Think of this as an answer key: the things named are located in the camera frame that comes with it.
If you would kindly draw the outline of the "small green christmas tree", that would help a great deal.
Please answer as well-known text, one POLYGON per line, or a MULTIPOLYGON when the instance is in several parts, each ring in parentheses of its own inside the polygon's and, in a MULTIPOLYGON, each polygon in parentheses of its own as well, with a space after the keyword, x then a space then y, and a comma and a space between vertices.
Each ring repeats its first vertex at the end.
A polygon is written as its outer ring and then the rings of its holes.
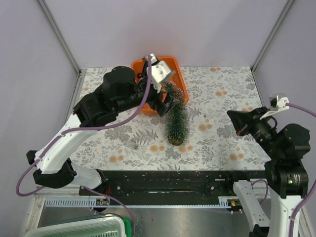
POLYGON ((172 93, 179 103, 173 106, 165 115, 165 134, 173 146, 182 146, 189 136, 190 123, 184 92, 174 82, 164 83, 164 91, 172 93))

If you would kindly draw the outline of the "clear led battery box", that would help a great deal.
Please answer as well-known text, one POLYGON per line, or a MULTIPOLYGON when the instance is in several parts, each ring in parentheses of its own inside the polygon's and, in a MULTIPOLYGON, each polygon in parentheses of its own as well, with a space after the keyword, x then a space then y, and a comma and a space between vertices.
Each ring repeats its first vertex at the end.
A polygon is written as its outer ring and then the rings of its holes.
POLYGON ((126 141, 124 145, 134 150, 138 149, 138 144, 133 141, 126 141))

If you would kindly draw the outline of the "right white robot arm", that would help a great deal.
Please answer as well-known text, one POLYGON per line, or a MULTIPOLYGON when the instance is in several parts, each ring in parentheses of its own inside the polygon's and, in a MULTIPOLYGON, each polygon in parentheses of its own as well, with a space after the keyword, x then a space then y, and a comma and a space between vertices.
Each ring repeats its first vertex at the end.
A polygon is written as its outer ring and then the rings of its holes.
POLYGON ((239 198, 251 237, 296 237, 301 208, 312 194, 308 190, 309 178, 301 161, 311 149, 309 130, 291 123, 277 131, 269 124, 274 114, 288 109, 286 105, 260 107, 250 112, 227 112, 236 134, 250 134, 270 157, 265 163, 265 178, 271 196, 270 218, 265 217, 251 190, 251 182, 232 178, 224 184, 228 194, 239 198))

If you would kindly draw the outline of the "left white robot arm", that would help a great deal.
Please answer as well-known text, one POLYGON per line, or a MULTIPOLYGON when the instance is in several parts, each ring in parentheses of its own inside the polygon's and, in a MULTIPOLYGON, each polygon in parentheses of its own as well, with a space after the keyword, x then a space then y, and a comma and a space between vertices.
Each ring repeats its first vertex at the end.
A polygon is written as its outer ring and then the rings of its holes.
POLYGON ((86 186, 96 195, 106 192, 105 177, 97 169, 81 167, 70 160, 70 155, 97 131, 121 126, 114 124, 119 113, 145 103, 164 116, 178 100, 172 93, 162 96, 162 83, 173 75, 164 62, 150 66, 145 63, 142 78, 129 67, 118 66, 104 74, 103 83, 85 95, 74 107, 73 114, 59 133, 40 151, 29 151, 27 158, 36 166, 36 184, 53 189, 73 184, 86 186))

